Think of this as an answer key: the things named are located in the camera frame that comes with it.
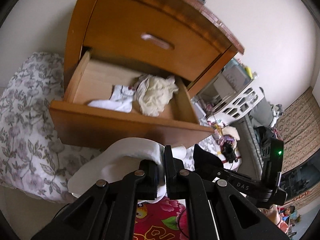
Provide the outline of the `person's right hand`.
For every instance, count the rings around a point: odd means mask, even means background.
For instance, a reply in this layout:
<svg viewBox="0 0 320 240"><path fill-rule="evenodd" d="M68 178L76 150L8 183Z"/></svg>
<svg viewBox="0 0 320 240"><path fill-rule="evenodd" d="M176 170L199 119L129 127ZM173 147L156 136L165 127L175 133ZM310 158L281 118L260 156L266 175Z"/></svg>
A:
<svg viewBox="0 0 320 240"><path fill-rule="evenodd" d="M279 215L276 205L272 205L269 209L258 208L258 210L264 214L273 224L278 226L281 223L281 217Z"/></svg>

